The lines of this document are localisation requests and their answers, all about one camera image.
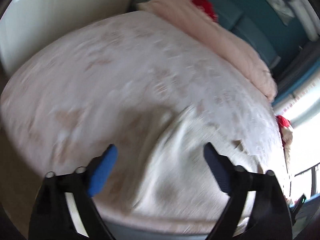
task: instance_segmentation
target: white bedspread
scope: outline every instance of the white bedspread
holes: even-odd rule
[[[194,107],[187,107],[177,117],[158,110],[150,122],[136,173],[124,187],[123,203],[133,214],[145,217],[217,220],[229,197],[219,189],[204,159],[207,142],[247,171],[258,171],[257,159],[248,155],[241,143],[221,134],[218,126],[197,116]],[[247,196],[237,232],[246,225],[254,196],[254,192]]]
[[[272,169],[287,186],[278,125],[265,96],[228,62],[147,12],[94,23],[34,55],[4,89],[1,115],[18,152],[41,175],[73,172],[110,143],[118,147],[116,166],[94,198],[104,219],[205,233],[219,214],[147,215],[123,205],[152,116],[159,109],[178,114],[189,105],[205,123],[240,141],[257,171]]]

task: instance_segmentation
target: patterned bedspread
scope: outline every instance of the patterned bedspread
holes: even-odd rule
[[[138,216],[120,201],[154,112],[179,113],[189,105],[241,142],[257,160],[257,171],[272,169],[286,190],[278,125],[266,97],[228,62],[147,12],[96,22],[41,50],[8,82],[1,116],[19,154],[42,176],[73,172],[115,144],[117,164],[94,198],[104,219],[205,233],[215,217]]]

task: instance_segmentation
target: white wall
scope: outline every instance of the white wall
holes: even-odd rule
[[[12,75],[64,34],[124,13],[130,0],[13,0],[0,20],[0,57]]]

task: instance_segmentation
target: blue grip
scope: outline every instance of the blue grip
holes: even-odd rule
[[[93,197],[98,194],[105,184],[113,166],[118,157],[118,149],[116,146],[111,145],[101,156],[102,160],[96,167],[89,181],[87,194]]]

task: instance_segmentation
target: folded blanket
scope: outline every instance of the folded blanket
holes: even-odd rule
[[[275,81],[259,54],[245,41],[212,21],[189,0],[150,0],[139,9],[167,20],[230,62],[269,101],[277,94]]]
[[[211,142],[220,154],[250,172],[257,172],[258,162],[241,143],[232,143],[217,126],[197,117],[193,107],[173,121],[171,116],[170,112],[153,116],[136,174],[127,185],[127,208],[141,216],[214,221],[229,197],[220,191],[204,159],[203,146]],[[240,223],[250,215],[253,201],[250,192]]]

